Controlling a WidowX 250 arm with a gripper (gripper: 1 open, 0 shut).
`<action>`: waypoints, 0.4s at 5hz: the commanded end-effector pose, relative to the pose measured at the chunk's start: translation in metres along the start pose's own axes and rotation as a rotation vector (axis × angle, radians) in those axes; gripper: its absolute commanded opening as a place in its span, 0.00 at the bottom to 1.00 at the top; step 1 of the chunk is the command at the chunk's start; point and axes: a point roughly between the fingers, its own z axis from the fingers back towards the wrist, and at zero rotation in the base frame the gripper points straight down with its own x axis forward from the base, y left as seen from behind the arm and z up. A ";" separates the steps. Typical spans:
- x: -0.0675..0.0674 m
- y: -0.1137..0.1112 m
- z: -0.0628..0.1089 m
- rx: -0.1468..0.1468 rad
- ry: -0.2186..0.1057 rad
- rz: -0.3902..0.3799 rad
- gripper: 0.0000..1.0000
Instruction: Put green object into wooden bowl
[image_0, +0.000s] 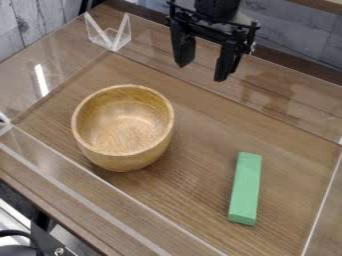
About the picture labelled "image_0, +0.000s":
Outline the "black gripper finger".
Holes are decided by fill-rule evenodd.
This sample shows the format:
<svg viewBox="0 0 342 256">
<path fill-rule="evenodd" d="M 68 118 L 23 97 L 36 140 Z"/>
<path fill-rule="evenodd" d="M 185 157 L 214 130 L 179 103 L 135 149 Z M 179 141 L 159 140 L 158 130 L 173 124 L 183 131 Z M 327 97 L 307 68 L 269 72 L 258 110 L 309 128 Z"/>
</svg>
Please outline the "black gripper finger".
<svg viewBox="0 0 342 256">
<path fill-rule="evenodd" d="M 235 72 L 241 58 L 242 48 L 237 41 L 226 41 L 221 47 L 221 54 L 217 60 L 214 80 L 222 82 Z"/>
<path fill-rule="evenodd" d="M 174 59 L 178 66 L 183 68 L 195 58 L 195 36 L 189 27 L 175 20 L 171 21 L 170 29 Z"/>
</svg>

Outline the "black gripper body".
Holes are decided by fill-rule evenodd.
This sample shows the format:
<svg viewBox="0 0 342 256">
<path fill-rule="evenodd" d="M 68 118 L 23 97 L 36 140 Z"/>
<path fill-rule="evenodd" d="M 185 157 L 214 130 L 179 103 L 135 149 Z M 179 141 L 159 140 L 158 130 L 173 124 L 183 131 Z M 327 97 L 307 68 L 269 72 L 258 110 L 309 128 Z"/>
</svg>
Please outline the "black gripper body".
<svg viewBox="0 0 342 256">
<path fill-rule="evenodd" d="M 261 24 L 241 12 L 241 1 L 194 0 L 193 7 L 187 7 L 181 0 L 169 0 L 169 22 L 181 22 L 193 34 L 206 40 L 237 41 L 243 54 L 250 54 L 254 51 Z"/>
</svg>

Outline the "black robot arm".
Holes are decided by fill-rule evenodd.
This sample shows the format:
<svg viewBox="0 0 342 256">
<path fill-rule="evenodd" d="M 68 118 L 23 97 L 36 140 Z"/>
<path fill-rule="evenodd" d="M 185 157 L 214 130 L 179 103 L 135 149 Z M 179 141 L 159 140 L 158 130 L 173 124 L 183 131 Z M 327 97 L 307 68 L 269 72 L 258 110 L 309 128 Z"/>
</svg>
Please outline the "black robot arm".
<svg viewBox="0 0 342 256">
<path fill-rule="evenodd" d="M 255 48 L 261 23 L 239 11 L 241 0 L 194 0 L 194 9 L 167 2 L 167 24 L 175 63 L 181 68 L 195 59 L 197 38 L 221 46 L 214 80 L 222 82 L 237 71 L 242 56 Z"/>
</svg>

